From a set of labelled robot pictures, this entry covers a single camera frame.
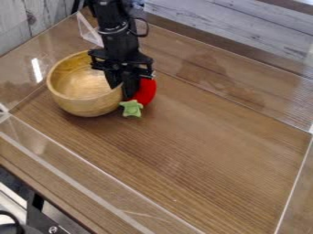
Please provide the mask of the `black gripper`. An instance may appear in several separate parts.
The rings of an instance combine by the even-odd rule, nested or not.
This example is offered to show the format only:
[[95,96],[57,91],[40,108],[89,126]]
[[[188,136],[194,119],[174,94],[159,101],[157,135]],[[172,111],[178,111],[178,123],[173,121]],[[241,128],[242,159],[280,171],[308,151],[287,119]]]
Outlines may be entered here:
[[107,83],[115,89],[122,83],[123,97],[130,100],[139,89],[139,78],[153,77],[153,58],[139,50],[141,37],[134,27],[99,28],[105,47],[91,49],[91,66],[106,74]]

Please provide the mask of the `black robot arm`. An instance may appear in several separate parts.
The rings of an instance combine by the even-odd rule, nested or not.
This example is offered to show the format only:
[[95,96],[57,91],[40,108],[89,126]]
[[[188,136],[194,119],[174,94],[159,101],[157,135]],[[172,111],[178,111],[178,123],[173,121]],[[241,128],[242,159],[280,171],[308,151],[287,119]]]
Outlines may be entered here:
[[97,18],[98,35],[105,47],[91,49],[91,67],[105,72],[111,89],[122,85],[123,98],[131,99],[139,91],[142,79],[153,79],[153,58],[139,50],[137,20],[122,0],[89,0],[89,8]]

